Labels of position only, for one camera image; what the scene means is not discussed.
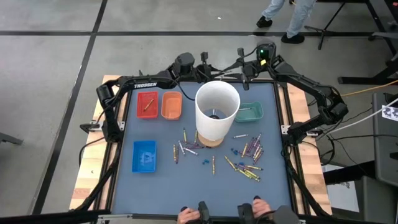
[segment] person's leg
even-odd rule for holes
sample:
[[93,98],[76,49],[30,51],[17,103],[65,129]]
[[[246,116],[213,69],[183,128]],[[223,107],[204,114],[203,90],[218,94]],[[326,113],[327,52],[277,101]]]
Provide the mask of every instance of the person's leg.
[[272,0],[268,8],[261,13],[262,16],[257,22],[258,28],[271,26],[271,18],[274,17],[274,15],[276,15],[280,9],[282,9],[284,2],[285,0]]
[[261,14],[266,18],[267,21],[269,21],[279,12],[280,9],[282,9],[284,3],[285,0],[272,0],[268,8]]
[[298,38],[300,43],[304,41],[304,36],[300,35],[300,29],[304,25],[305,19],[310,14],[316,0],[297,0],[296,7],[294,9],[294,13],[292,16],[292,20],[290,21],[289,28],[286,30],[286,36],[288,39],[293,37],[300,36]]

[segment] blue-gray mat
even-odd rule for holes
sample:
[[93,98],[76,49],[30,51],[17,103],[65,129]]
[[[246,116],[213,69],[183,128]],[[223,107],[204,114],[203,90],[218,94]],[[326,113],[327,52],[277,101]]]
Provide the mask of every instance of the blue-gray mat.
[[[121,153],[113,214],[139,213],[151,215],[177,215],[184,206],[197,208],[204,200],[211,216],[236,217],[237,206],[251,203],[255,195],[267,200],[271,207],[290,206],[289,187],[285,162],[280,152],[282,141],[275,104],[274,87],[271,83],[253,83],[249,91],[242,84],[232,84],[239,92],[241,103],[258,101],[264,109],[264,117],[254,123],[232,124],[223,143],[214,149],[198,149],[199,156],[179,153],[178,164],[173,160],[173,144],[183,140],[182,129],[187,130],[188,141],[193,142],[195,134],[195,102],[182,96],[182,115],[178,121],[169,121],[160,114],[162,96],[166,91],[180,91],[148,88],[134,90],[127,118],[126,133]],[[191,98],[201,84],[181,83]],[[136,103],[140,91],[159,92],[159,116],[157,119],[137,119]],[[264,154],[256,164],[264,168],[254,172],[260,182],[248,179],[235,172],[224,159],[227,155],[233,162],[252,164],[252,159],[235,156],[231,148],[243,150],[251,137],[262,133]],[[249,134],[250,137],[233,139],[233,136]],[[132,173],[133,142],[155,140],[157,143],[156,171],[153,173]],[[216,175],[211,173],[211,157],[216,157]],[[208,159],[209,164],[202,162]]]

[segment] gray floor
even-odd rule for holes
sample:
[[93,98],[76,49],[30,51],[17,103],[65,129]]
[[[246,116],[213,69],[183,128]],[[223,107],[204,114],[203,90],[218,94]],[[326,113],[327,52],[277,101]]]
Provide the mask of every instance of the gray floor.
[[[109,1],[100,30],[166,31],[253,31],[255,22],[270,0],[219,1]],[[385,24],[391,15],[382,1],[374,7]],[[88,30],[91,31],[100,0],[89,1],[0,1],[0,30]],[[317,3],[307,23],[323,27],[337,9],[335,3]],[[283,32],[289,24],[293,6],[286,4],[269,31]],[[376,31],[376,25],[362,4],[347,4],[330,26],[335,31]],[[209,61],[226,67],[236,59],[236,49],[251,50],[260,37],[97,37],[57,169],[54,173],[44,212],[66,211],[78,172],[78,151],[86,134],[78,127],[88,122],[96,103],[95,88],[103,75],[134,75],[138,69],[156,73],[182,52],[191,52],[199,61],[202,51]],[[329,38],[317,50],[318,39],[308,37],[303,44],[274,41],[286,61],[296,71],[341,93],[369,86],[339,85],[338,76],[372,76],[392,57],[383,40],[367,38]],[[49,155],[60,119],[75,82],[88,37],[0,36],[0,131],[24,139],[22,146],[0,144],[0,216],[23,215],[36,190]],[[394,93],[396,87],[380,92]],[[370,108],[371,93],[346,97],[349,115]],[[317,114],[310,108],[312,116]],[[371,120],[334,137],[371,133]],[[372,139],[344,141],[356,162],[373,158]],[[330,145],[322,139],[322,152]],[[341,147],[335,161],[351,165]]]

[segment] human hand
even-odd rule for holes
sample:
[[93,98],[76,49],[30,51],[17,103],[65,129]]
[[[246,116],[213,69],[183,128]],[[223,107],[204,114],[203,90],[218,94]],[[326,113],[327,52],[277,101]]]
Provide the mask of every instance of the human hand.
[[199,211],[195,211],[192,208],[186,208],[179,213],[177,218],[177,224],[186,224],[189,221],[197,220],[200,218]]
[[254,218],[258,218],[262,214],[270,211],[271,211],[271,206],[269,206],[269,204],[265,200],[254,199],[253,201]]

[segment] jeans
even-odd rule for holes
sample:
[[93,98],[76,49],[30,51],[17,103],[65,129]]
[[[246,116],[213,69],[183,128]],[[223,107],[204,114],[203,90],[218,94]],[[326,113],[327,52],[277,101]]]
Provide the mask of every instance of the jeans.
[[[311,13],[311,10],[315,4],[316,0],[296,0],[296,6],[294,9],[294,13],[292,16],[292,20],[290,21],[289,28],[286,30],[286,35],[288,38],[291,38],[297,35],[300,29],[304,25],[304,20]],[[262,15],[269,21],[271,18],[276,15],[282,6],[284,5],[285,0],[271,0],[268,8],[262,12]]]

